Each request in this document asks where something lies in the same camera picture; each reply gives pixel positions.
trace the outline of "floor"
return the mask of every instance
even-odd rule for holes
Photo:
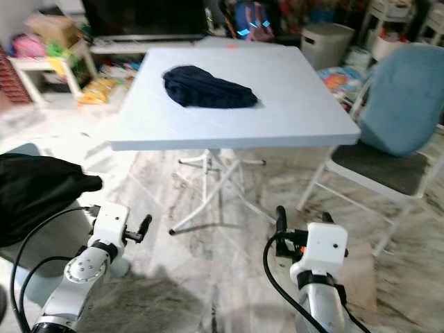
[[[193,220],[192,226],[201,228],[174,237],[167,233],[200,203],[199,170],[177,163],[181,156],[200,152],[113,153],[105,138],[121,96],[106,107],[82,108],[68,96],[55,97],[43,110],[25,106],[0,114],[0,151],[37,142],[46,152],[103,177],[104,189],[84,195],[81,203],[106,199],[129,206],[131,229],[145,214],[153,215],[145,241],[127,246],[124,256],[131,272],[103,286],[80,332],[295,332],[294,310],[273,290],[262,268],[263,246],[273,228],[243,206],[231,188]],[[425,150],[437,155],[443,148],[444,136],[437,133]],[[250,200],[270,214],[277,205],[285,206],[291,224],[299,228],[316,221],[322,211],[347,228],[350,258],[343,279],[351,310],[372,332],[444,332],[444,172],[388,251],[373,260],[370,245],[386,227],[377,217],[319,189],[307,211],[296,214],[295,205],[324,148],[257,149],[250,154],[267,161],[266,166],[247,168]],[[212,183],[218,176],[212,173]],[[347,180],[329,174],[325,182],[388,216],[399,212],[396,205]],[[288,278],[291,263],[274,257],[270,261],[279,283],[295,295]],[[7,285],[5,264],[0,268],[0,283]],[[39,308],[31,302],[25,306],[33,322]],[[18,332],[10,311],[0,331]]]

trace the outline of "black cloth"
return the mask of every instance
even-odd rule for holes
[[[54,157],[0,155],[0,247],[15,244],[39,223],[102,188],[77,164]]]
[[[257,103],[250,88],[228,82],[196,66],[180,66],[163,75],[168,96],[181,106],[249,108]]]

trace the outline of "gray chair seat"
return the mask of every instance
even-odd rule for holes
[[[417,192],[429,165],[429,160],[422,154],[394,157],[362,142],[354,146],[340,146],[333,153],[332,160],[408,196]]]

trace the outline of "cardboard box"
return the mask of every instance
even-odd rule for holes
[[[32,15],[25,25],[45,44],[57,43],[69,48],[79,40],[74,21],[64,16]]]

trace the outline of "chair backrest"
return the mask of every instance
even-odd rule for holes
[[[405,46],[377,68],[359,119],[361,141],[394,156],[424,146],[444,110],[444,48]]]

